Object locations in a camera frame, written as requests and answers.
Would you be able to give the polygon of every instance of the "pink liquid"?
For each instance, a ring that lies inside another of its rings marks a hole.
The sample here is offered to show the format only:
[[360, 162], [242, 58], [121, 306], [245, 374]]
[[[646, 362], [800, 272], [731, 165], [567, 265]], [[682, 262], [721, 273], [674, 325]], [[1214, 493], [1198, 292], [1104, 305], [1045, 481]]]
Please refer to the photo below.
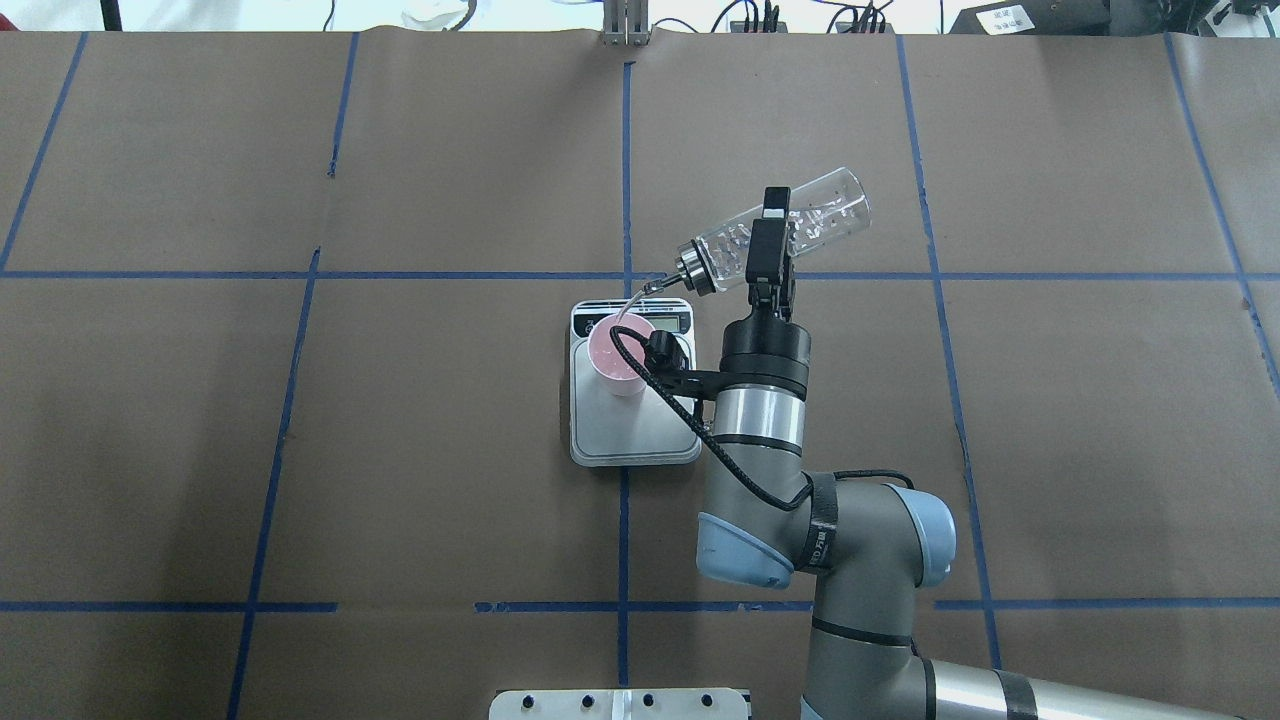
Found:
[[[621, 322], [617, 315], [609, 315], [591, 328], [591, 334], [586, 341], [586, 354], [591, 359], [595, 372], [614, 380], [632, 380], [639, 378], [635, 370], [627, 365], [626, 359], [613, 347], [613, 338], [609, 337], [609, 328], [621, 324], [648, 337], [653, 332], [653, 325], [640, 315], [622, 315]], [[640, 341], [622, 336], [622, 346], [627, 348], [636, 360], [644, 363], [644, 346]]]

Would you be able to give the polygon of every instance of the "pink cup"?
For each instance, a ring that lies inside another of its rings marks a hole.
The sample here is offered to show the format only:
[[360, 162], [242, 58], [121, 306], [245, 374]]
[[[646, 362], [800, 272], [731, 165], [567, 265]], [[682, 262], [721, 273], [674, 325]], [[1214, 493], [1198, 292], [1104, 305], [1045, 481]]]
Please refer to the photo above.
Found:
[[[613, 338], [609, 337], [609, 328], [618, 324], [645, 337], [653, 332], [653, 324], [634, 313], [623, 315], [621, 323], [616, 314], [609, 315], [591, 328], [591, 334], [586, 338], [586, 355], [591, 359], [591, 368], [600, 374], [600, 380], [609, 392], [623, 396], [636, 395], [644, 391], [644, 380], [627, 365], [626, 359], [618, 354], [618, 348], [613, 347]], [[640, 345], [640, 341], [622, 336], [622, 346], [632, 357], [644, 363], [644, 346]]]

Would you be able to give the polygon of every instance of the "metal bracket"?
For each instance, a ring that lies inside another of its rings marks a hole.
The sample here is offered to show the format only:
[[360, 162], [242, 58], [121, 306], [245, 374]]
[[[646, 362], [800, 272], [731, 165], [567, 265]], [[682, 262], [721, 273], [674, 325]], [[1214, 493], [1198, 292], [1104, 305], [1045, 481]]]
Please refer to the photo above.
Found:
[[649, 45], [649, 0], [604, 0], [605, 45]]
[[750, 720], [746, 697], [730, 688], [507, 691], [489, 720]]

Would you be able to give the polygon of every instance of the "clear plastic bottle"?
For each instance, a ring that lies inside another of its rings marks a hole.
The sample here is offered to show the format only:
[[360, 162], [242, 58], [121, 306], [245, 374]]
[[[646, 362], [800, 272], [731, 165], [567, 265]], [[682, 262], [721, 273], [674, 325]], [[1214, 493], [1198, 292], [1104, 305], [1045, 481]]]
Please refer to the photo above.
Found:
[[[692, 245], [703, 260], [705, 274], [716, 292], [723, 292], [745, 281], [746, 252], [751, 246], [751, 223], [760, 217], [762, 206], [726, 220], [694, 237]], [[849, 168], [832, 170], [791, 191], [792, 224], [788, 251], [792, 258], [808, 255], [832, 242], [849, 238], [870, 227], [872, 214], [863, 184]], [[696, 270], [681, 263], [681, 274]], [[698, 287], [700, 295], [712, 288]]]

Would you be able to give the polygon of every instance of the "black velcro strap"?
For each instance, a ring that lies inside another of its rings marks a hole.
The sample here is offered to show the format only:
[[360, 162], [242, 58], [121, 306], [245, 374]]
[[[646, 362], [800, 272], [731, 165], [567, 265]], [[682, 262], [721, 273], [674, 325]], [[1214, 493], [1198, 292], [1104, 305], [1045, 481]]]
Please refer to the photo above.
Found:
[[803, 447], [800, 447], [799, 445], [796, 445], [794, 442], [787, 442], [785, 439], [774, 439], [774, 438], [771, 438], [771, 437], [760, 437], [760, 436], [740, 436], [740, 434], [732, 434], [732, 433], [724, 433], [724, 434], [719, 434], [719, 436], [714, 436], [714, 437], [716, 437], [716, 442], [718, 442], [721, 445], [730, 445], [730, 443], [758, 445], [760, 447], [772, 447], [774, 450], [786, 450], [791, 455], [804, 455], [804, 448]]
[[992, 671], [1000, 678], [1000, 689], [1005, 691], [1005, 711], [1009, 720], [1039, 720], [1032, 682], [1018, 673]]
[[922, 657], [924, 664], [924, 720], [938, 720], [938, 676], [933, 674], [933, 661]]
[[796, 561], [796, 570], [822, 575], [831, 571], [831, 556], [836, 550], [836, 524], [840, 521], [840, 503], [836, 501], [835, 473], [805, 473], [813, 493], [809, 496], [809, 537]]
[[813, 619], [813, 628], [815, 630], [822, 630], [828, 635], [836, 635], [838, 638], [845, 638], [849, 641], [858, 641], [872, 644], [882, 644], [886, 647], [911, 647], [910, 635], [886, 635], [883, 633], [872, 633], [868, 630], [858, 630], [854, 628], [846, 628], [844, 625], [837, 625], [835, 623], [828, 623], [826, 620]]

